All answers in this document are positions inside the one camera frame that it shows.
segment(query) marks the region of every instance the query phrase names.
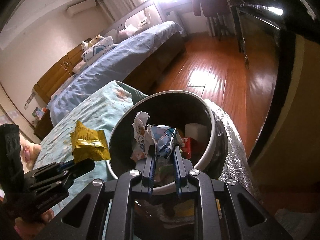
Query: ceiling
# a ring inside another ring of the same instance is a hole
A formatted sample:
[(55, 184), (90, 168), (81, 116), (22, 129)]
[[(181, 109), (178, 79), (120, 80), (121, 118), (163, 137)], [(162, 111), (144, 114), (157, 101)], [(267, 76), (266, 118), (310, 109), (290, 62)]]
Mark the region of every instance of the ceiling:
[(24, 0), (0, 33), (0, 48), (8, 44), (36, 20), (52, 11), (65, 10), (82, 0)]

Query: triangular cutout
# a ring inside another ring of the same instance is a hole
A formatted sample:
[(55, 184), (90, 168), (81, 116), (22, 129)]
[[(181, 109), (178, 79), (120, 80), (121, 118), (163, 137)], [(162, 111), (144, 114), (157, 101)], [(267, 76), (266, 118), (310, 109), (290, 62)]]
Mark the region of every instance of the triangular cutout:
[(79, 228), (84, 216), (84, 213), (87, 209), (88, 203), (90, 201), (90, 195), (85, 195), (74, 207), (70, 212), (65, 215), (62, 219), (62, 222), (73, 226), (75, 228)]
[(244, 219), (249, 227), (253, 227), (265, 221), (264, 216), (253, 206), (242, 194), (238, 194), (238, 200), (244, 215)]

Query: shiny silver cloth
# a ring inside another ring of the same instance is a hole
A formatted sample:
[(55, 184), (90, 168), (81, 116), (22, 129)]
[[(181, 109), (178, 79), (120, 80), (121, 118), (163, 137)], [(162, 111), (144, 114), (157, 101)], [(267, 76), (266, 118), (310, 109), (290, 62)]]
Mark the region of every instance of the shiny silver cloth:
[[(260, 200), (260, 194), (258, 188), (254, 186), (252, 174), (247, 163), (247, 157), (245, 155), (244, 146), (240, 135), (233, 124), (230, 116), (223, 111), (223, 109), (217, 106), (209, 99), (204, 100), (213, 111), (214, 114), (221, 119), (224, 128), (228, 136), (228, 154), (222, 169), (222, 173), (219, 176), (219, 180), (225, 181), (229, 178), (236, 179), (252, 196), (258, 201)], [(147, 201), (140, 201), (139, 204), (150, 216), (155, 216), (163, 222), (165, 228), (174, 228), (186, 224), (194, 223), (194, 216), (170, 218), (168, 217), (162, 204), (152, 206)]]

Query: mattress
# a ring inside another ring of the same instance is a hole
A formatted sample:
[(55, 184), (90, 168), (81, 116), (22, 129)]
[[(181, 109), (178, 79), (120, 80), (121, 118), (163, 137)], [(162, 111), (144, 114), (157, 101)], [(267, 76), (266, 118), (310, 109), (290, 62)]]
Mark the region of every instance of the mattress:
[(123, 81), (165, 41), (180, 31), (182, 31), (181, 26), (172, 21), (153, 26), (121, 42), (91, 66), (86, 67), (55, 100), (48, 104), (53, 126), (110, 81)]
[[(109, 142), (111, 131), (118, 120), (130, 107), (145, 97), (140, 91), (118, 81), (105, 85), (75, 107), (44, 138), (34, 169), (52, 162), (67, 162), (73, 159), (70, 133), (74, 131), (77, 120), (91, 129), (104, 130)], [(69, 189), (69, 197), (52, 208), (54, 213), (59, 213), (92, 180), (113, 179), (107, 170), (106, 161), (96, 162), (93, 171), (75, 180)]]

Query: wooden bedside table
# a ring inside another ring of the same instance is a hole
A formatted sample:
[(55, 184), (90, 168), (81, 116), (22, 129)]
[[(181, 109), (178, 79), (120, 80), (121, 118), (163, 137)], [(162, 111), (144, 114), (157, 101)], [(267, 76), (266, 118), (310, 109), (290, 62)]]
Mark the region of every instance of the wooden bedside table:
[(45, 111), (44, 115), (38, 122), (35, 128), (34, 134), (41, 140), (43, 140), (48, 133), (53, 129), (53, 125), (50, 119), (50, 111)]

